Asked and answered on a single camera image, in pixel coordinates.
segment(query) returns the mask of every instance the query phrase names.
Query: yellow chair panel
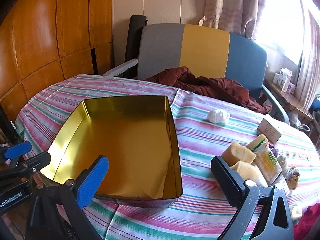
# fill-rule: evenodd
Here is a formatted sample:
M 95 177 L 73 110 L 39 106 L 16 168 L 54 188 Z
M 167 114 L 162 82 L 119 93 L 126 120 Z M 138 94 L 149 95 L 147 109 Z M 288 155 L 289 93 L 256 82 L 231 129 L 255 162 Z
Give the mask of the yellow chair panel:
M 186 24 L 183 32 L 180 66 L 188 67 L 196 77 L 224 77 L 229 41 L 228 32 Z

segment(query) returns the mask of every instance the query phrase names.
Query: table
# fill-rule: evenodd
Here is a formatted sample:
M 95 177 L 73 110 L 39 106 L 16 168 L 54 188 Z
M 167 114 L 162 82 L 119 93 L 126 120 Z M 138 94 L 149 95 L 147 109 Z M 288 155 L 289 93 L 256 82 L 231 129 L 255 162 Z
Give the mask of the table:
M 231 207 L 210 169 L 211 159 L 234 141 L 248 144 L 263 118 L 246 108 L 199 96 L 181 89 L 122 78 L 79 75 L 36 94 L 17 118 L 32 144 L 28 157 L 47 150 L 64 121 L 87 98 L 122 95 L 166 95 L 171 104 L 180 150 L 183 195 L 170 207 L 145 209 L 93 199 L 83 209 L 103 239 L 216 239 L 236 209 Z M 227 125 L 206 120 L 213 108 L 231 114 Z M 288 165 L 300 169 L 300 182 L 288 196 L 305 210 L 319 202 L 320 161 L 310 139 L 283 123 L 285 132 L 275 148 L 287 155 Z M 248 239 L 258 219 L 257 208 L 243 239 Z
M 312 115 L 309 113 L 308 110 L 303 108 L 303 105 L 300 103 L 297 98 L 289 93 L 285 93 L 281 91 L 281 88 L 274 84 L 269 80 L 265 80 L 266 86 L 271 89 L 271 91 L 275 92 L 277 96 L 281 97 L 284 100 L 285 107 L 284 110 L 286 112 L 292 110 L 297 112 L 299 115 L 303 116 L 304 118 L 308 119 L 309 121 L 313 120 Z

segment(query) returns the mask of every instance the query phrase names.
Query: white cotton ball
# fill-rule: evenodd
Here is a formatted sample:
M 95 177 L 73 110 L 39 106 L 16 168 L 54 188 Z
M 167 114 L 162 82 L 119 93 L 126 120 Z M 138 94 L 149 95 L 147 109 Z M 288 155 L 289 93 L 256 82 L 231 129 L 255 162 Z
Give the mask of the white cotton ball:
M 213 109 L 208 113 L 208 120 L 212 123 L 227 123 L 230 114 L 223 109 Z

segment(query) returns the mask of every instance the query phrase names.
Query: red cloth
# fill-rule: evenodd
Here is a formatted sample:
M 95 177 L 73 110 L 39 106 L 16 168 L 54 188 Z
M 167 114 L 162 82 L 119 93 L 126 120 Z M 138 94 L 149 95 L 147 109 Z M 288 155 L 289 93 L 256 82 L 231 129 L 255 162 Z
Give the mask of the red cloth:
M 294 226 L 294 240 L 303 240 L 320 216 L 320 204 L 307 208 L 298 225 Z
M 249 96 L 249 91 L 238 82 L 228 78 L 196 78 L 187 67 L 171 68 L 145 79 L 162 85 L 181 88 L 198 95 L 216 98 L 257 113 L 265 114 L 272 106 L 259 104 Z

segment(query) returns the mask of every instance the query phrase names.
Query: window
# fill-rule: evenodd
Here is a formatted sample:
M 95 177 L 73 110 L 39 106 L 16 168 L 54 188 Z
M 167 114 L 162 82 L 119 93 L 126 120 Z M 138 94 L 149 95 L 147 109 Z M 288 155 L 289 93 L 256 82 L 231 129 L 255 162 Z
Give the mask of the window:
M 300 0 L 266 0 L 257 43 L 279 51 L 298 65 L 303 47 Z

